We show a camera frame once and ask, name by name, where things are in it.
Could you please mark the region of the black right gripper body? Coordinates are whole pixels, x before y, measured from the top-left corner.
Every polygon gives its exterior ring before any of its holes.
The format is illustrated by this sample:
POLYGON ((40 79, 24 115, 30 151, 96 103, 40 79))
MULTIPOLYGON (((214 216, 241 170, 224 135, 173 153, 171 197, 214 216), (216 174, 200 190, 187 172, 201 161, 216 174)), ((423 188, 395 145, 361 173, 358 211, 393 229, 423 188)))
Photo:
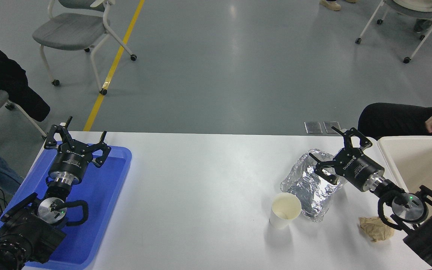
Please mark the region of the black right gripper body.
POLYGON ((370 185, 367 180, 373 174, 383 176, 385 169, 359 148, 342 148, 334 157, 334 170, 338 176, 344 177, 361 192, 368 191, 370 185))

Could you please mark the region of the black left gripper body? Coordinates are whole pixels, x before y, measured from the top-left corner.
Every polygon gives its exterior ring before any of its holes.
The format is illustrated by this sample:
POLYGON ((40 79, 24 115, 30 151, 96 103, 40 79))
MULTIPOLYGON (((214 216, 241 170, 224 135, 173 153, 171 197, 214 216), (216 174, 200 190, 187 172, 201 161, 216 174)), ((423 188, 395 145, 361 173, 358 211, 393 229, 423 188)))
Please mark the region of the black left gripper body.
POLYGON ((83 177, 90 161, 90 153, 82 153, 80 149, 72 148, 69 144, 61 144, 49 169, 49 175, 55 177, 58 173, 69 173, 74 177, 83 177))

